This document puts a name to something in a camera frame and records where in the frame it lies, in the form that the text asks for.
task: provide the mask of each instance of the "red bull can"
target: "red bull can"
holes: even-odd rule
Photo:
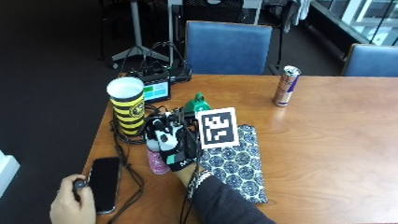
[[[274,93],[274,99],[273,102],[278,106],[286,106],[292,94],[294,92],[294,86],[298,80],[298,76],[301,74],[301,71],[294,66],[285,66],[284,68],[284,74],[281,75],[281,79],[277,84],[276,93]]]

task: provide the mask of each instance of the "phone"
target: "phone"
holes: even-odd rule
[[[88,176],[96,212],[112,213],[116,209],[117,190],[121,178],[121,159],[119,157],[99,158],[92,162]]]

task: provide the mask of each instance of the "paper cup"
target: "paper cup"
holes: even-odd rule
[[[124,134],[135,136],[144,124],[144,84],[136,77],[120,77],[108,84],[107,91]]]

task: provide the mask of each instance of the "screen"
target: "screen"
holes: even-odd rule
[[[121,160],[119,157],[99,158],[92,163],[88,185],[99,214],[111,213],[116,208],[116,195],[120,180]]]
[[[169,82],[161,80],[157,82],[145,83],[144,100],[147,102],[156,102],[157,100],[169,99]]]

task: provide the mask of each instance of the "floor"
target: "floor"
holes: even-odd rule
[[[156,36],[143,22],[145,45],[166,40],[161,3],[159,10],[161,19],[153,17],[152,21]],[[99,19],[93,0],[1,4],[0,149],[21,164],[0,199],[4,224],[49,223],[48,210],[61,178],[83,171],[108,101],[105,86],[119,73],[109,68],[109,61],[97,59]],[[124,35],[116,41],[107,32],[107,55],[133,46],[131,24],[123,23],[120,31]],[[296,65],[304,76],[337,76],[342,63],[326,46],[312,29],[293,27],[285,35],[282,64]],[[277,31],[270,63],[276,53]]]

